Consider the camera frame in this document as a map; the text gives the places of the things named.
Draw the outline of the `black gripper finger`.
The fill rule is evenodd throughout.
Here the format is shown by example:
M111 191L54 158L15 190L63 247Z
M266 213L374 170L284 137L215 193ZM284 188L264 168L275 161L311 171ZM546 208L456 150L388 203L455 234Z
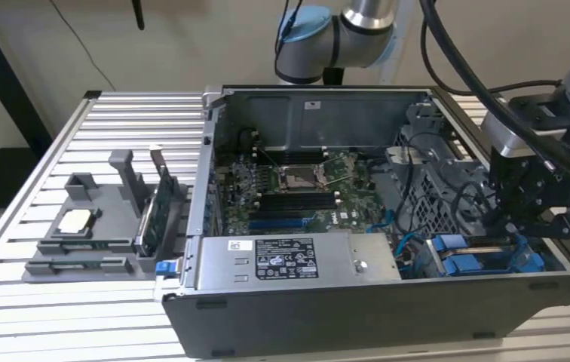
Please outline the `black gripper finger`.
M564 213L554 215L550 221L532 219L512 222L520 235L532 238L570 240L570 207Z
M506 234L506 211L500 204L496 204L495 208L488 210L483 215L483 228L488 235L504 235Z

